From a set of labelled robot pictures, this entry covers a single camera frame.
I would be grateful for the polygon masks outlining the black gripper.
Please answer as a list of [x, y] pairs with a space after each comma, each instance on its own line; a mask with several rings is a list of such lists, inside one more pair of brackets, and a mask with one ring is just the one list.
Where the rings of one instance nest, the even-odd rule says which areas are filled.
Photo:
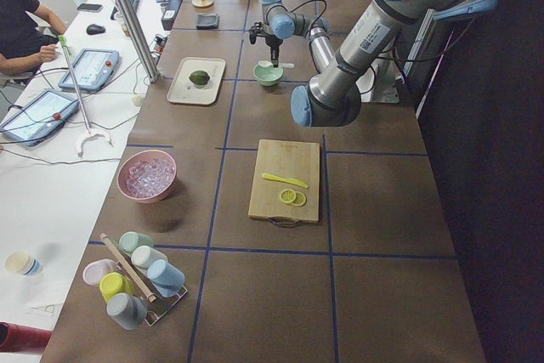
[[267, 36], [266, 37], [266, 44], [270, 48], [270, 63], [273, 67], [279, 66], [279, 52], [280, 52], [280, 45], [281, 40], [278, 39], [276, 36]]

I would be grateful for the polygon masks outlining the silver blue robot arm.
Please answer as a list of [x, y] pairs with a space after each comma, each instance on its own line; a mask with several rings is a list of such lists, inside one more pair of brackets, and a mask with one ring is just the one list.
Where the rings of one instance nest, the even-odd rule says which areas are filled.
[[326, 24], [319, 17], [288, 11], [282, 0], [260, 0], [263, 19], [250, 30], [250, 39], [264, 37], [274, 66], [279, 46], [292, 37], [306, 37], [318, 71], [291, 97], [293, 121], [301, 127], [337, 127], [351, 123], [360, 112], [357, 81], [393, 41], [403, 26], [433, 10], [435, 20], [466, 20], [494, 10], [498, 0], [371, 0], [338, 51], [332, 51]]

